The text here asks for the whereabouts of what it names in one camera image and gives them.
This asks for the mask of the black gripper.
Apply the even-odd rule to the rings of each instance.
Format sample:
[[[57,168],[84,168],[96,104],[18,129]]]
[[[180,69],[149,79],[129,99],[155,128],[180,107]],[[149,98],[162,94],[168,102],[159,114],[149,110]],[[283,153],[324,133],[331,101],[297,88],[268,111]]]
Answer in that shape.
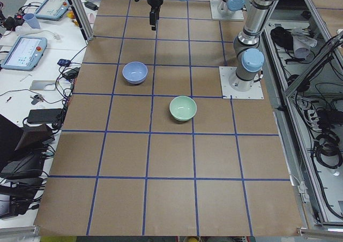
[[[151,30],[155,30],[155,20],[159,19],[160,6],[163,4],[163,0],[147,0],[151,7],[155,7],[153,11],[149,13],[149,20],[151,25]]]

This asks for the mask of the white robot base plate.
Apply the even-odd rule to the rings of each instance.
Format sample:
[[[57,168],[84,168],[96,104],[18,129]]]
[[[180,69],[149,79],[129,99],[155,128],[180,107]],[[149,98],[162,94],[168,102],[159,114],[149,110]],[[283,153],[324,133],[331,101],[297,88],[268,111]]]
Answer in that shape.
[[[220,66],[220,83],[223,99],[263,100],[263,90],[258,74],[251,81],[236,76],[235,66]]]

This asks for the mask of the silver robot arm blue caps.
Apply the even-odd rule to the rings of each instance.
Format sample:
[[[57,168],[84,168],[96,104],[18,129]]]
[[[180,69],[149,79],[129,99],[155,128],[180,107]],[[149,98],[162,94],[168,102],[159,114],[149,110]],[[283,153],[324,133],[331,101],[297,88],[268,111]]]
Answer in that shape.
[[[251,0],[243,30],[234,40],[238,66],[229,78],[230,86],[240,92],[251,89],[255,75],[262,70],[264,56],[257,49],[260,34],[279,0]]]

